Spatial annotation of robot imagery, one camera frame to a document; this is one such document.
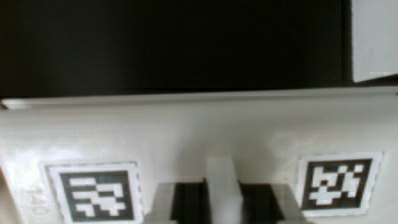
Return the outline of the gripper right finger with grey tip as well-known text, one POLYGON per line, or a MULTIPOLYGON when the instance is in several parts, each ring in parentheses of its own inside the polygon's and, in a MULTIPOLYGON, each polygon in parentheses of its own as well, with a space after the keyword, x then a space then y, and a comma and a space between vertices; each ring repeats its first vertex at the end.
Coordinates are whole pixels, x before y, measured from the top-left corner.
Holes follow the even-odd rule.
POLYGON ((269 184, 242 183, 244 196, 242 223, 278 224, 285 220, 278 198, 269 184))

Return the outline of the gripper left finger with black tip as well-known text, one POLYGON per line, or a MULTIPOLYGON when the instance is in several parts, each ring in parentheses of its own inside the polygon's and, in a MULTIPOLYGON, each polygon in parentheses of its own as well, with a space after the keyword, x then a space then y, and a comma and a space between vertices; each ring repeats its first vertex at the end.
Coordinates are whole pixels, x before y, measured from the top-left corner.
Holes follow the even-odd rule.
POLYGON ((207 181, 178 183, 175 187, 171 220, 178 224, 210 224, 210 194, 207 181))

